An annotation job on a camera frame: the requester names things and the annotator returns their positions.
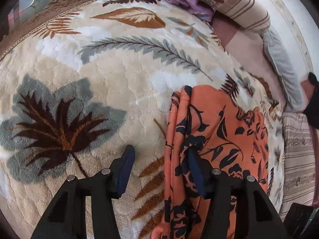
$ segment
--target bed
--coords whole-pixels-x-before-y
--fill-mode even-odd
[[[270,19],[257,2],[243,11],[236,8],[242,0],[202,1],[229,17],[235,14],[237,25],[218,14],[207,24],[165,0],[56,0],[4,37],[0,209],[20,239],[31,237],[67,175],[94,175],[127,144],[135,146],[137,156],[126,193],[113,202],[121,237],[143,238],[151,233],[153,238],[164,237],[171,223],[162,218],[164,213],[173,215],[172,209],[183,206],[173,200],[171,209],[164,207],[173,198],[164,179],[172,166],[179,182],[171,187],[184,187],[185,200],[192,198],[191,209],[194,204],[201,206],[197,215],[205,208],[189,172],[183,171],[184,163],[178,161],[184,151],[178,148],[177,137],[181,142],[199,138],[196,132],[203,137],[195,142],[199,153],[210,156],[212,165],[227,168],[229,175],[244,178],[249,171],[258,177],[280,211],[285,182],[281,117],[286,98],[262,53],[260,35]],[[262,68],[256,71],[253,64],[245,63],[252,61],[253,54],[245,61],[235,38],[241,44],[249,39],[247,46],[259,55],[254,62]],[[204,98],[213,105],[202,104]],[[183,111],[185,101],[189,102]],[[216,118],[205,113],[214,111]],[[229,127],[226,116],[236,125]],[[245,160],[244,150],[222,147],[224,143],[216,140],[230,140],[225,130],[232,128],[229,137],[234,133],[235,140],[241,135],[250,139]],[[260,140],[265,137],[265,144],[256,142],[257,134]],[[214,148],[205,153],[209,141],[214,141]],[[173,143],[177,162],[168,153],[174,151]],[[223,155],[224,148],[232,155]],[[221,164],[227,157],[231,163]],[[194,231],[202,229],[203,216],[205,211],[201,221],[197,217],[191,225],[192,231],[177,225],[175,236],[197,238]],[[176,225],[180,217],[172,220]],[[89,199],[87,236],[94,237]]]

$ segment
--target floral blanket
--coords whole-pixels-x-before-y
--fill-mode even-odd
[[[210,27],[161,0],[58,0],[55,6],[69,9],[18,39],[0,61],[0,208],[21,239],[31,237],[67,175],[96,174],[127,144],[134,145],[136,162],[114,213],[122,238],[149,236],[164,208],[161,129],[172,93],[184,85],[221,90],[244,113],[258,109],[269,150],[261,172],[279,211],[280,105],[269,102]],[[254,155],[249,160],[257,162]],[[93,238],[89,209],[90,199]]]

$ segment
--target orange leaf print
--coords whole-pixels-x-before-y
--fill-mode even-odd
[[[115,20],[138,28],[164,28],[166,26],[154,12],[142,7],[121,8],[100,14],[92,19]]]

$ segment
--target gray fabric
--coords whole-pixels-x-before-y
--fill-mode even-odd
[[[278,33],[271,26],[263,37],[264,52],[281,81],[287,98],[286,111],[299,111],[303,107],[303,93],[298,74],[294,71],[289,55]]]

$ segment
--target silver bolt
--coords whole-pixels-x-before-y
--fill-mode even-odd
[[[219,174],[221,174],[221,170],[215,168],[215,169],[212,170],[212,173],[215,174],[215,175],[219,175]]]
[[[68,175],[68,176],[66,177],[66,180],[67,180],[68,182],[73,181],[74,179],[75,179],[75,176],[74,176],[73,174]]]
[[[107,175],[111,172],[111,170],[109,168],[105,168],[103,170],[101,170],[101,173],[104,174],[104,175]]]
[[[248,175],[248,176],[247,176],[247,180],[248,180],[249,182],[253,182],[253,181],[255,180],[255,177],[254,177],[254,176],[251,176],[251,175]]]

